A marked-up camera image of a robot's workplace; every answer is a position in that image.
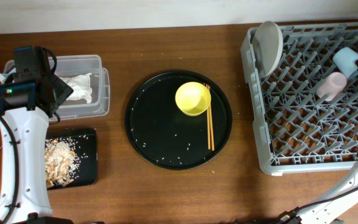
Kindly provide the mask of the grey round plate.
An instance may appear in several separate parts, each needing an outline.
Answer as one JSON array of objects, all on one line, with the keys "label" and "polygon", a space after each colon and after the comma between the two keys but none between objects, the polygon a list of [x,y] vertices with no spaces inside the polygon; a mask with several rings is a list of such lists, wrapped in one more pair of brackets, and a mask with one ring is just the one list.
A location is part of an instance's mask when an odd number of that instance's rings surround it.
[{"label": "grey round plate", "polygon": [[283,50],[283,34],[272,22],[262,23],[256,30],[252,42],[259,77],[270,75],[278,66]]}]

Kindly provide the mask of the yellow plastic bowl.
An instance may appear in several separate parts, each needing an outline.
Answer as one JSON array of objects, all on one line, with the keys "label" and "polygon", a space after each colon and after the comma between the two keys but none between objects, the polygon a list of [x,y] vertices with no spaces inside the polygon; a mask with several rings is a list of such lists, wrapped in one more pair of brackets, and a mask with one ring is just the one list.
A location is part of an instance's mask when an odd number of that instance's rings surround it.
[{"label": "yellow plastic bowl", "polygon": [[175,93],[175,103],[188,116],[198,116],[207,111],[211,104],[209,88],[198,82],[182,84]]}]

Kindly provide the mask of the peanut shells and rice waste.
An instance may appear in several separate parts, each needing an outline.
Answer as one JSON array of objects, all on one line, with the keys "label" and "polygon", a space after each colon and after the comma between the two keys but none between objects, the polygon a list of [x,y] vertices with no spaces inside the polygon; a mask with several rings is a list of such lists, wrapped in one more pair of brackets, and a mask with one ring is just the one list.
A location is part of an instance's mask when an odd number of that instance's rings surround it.
[{"label": "peanut shells and rice waste", "polygon": [[45,174],[47,189],[67,187],[79,178],[80,156],[77,141],[71,137],[45,141]]}]

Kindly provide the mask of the pink plastic cup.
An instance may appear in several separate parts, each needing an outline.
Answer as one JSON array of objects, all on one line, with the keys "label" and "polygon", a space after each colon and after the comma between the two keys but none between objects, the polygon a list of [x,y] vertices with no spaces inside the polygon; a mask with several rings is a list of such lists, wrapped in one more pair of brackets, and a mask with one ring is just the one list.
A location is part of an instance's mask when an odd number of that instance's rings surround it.
[{"label": "pink plastic cup", "polygon": [[347,85],[347,78],[340,72],[334,72],[324,79],[324,83],[318,88],[317,95],[322,98],[324,95],[328,97],[326,101],[332,101],[340,94]]}]

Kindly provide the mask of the white paper napkin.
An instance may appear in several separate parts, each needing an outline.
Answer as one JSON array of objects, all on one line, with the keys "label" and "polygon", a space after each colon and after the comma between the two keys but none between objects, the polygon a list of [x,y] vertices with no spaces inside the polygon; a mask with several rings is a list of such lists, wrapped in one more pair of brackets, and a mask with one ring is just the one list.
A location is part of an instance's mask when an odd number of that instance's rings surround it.
[{"label": "white paper napkin", "polygon": [[71,78],[62,78],[73,89],[73,93],[67,98],[68,101],[85,100],[87,104],[92,102],[91,75],[92,73],[87,73]]}]

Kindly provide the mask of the wooden chopstick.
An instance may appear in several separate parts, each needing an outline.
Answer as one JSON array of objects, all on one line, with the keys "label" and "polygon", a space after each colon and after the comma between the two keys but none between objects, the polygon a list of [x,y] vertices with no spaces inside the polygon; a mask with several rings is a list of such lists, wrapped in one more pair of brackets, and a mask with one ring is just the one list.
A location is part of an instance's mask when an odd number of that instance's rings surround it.
[{"label": "wooden chopstick", "polygon": [[[205,84],[205,86],[206,86],[206,88],[208,89],[208,92],[209,92],[209,85]],[[209,102],[209,105],[208,105],[208,108],[207,108],[206,112],[207,112],[207,127],[208,127],[208,150],[211,150],[211,125],[210,125],[211,115],[210,115],[209,111],[210,111],[210,102]]]},{"label": "wooden chopstick", "polygon": [[212,117],[212,101],[210,101],[209,104],[209,108],[208,108],[208,121],[209,121],[209,148],[212,151],[215,151],[215,146],[214,146],[214,133],[213,133],[213,117]]}]

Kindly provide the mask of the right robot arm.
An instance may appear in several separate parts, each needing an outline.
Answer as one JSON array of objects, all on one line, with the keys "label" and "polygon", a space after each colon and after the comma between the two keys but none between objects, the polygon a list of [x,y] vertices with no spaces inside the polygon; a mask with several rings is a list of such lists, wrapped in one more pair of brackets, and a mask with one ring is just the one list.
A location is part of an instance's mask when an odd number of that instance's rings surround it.
[{"label": "right robot arm", "polygon": [[316,201],[283,212],[274,223],[331,223],[358,203],[358,161],[348,174]]}]

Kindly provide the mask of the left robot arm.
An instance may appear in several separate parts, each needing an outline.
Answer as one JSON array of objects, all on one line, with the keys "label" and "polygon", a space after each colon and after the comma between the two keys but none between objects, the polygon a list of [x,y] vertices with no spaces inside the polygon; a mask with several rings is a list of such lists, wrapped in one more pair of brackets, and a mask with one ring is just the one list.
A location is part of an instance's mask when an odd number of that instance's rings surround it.
[{"label": "left robot arm", "polygon": [[69,223],[53,217],[47,194],[49,119],[73,90],[59,79],[56,56],[38,46],[14,50],[16,71],[0,84],[0,223]]}]

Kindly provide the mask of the light blue plastic cup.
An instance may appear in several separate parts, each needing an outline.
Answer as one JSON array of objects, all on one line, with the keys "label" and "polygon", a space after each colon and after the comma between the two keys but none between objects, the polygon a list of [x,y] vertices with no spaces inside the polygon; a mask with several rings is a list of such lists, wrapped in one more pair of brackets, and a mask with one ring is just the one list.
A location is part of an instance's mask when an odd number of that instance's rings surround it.
[{"label": "light blue plastic cup", "polygon": [[348,80],[358,76],[357,60],[358,53],[349,47],[342,48],[333,57],[334,64]]}]

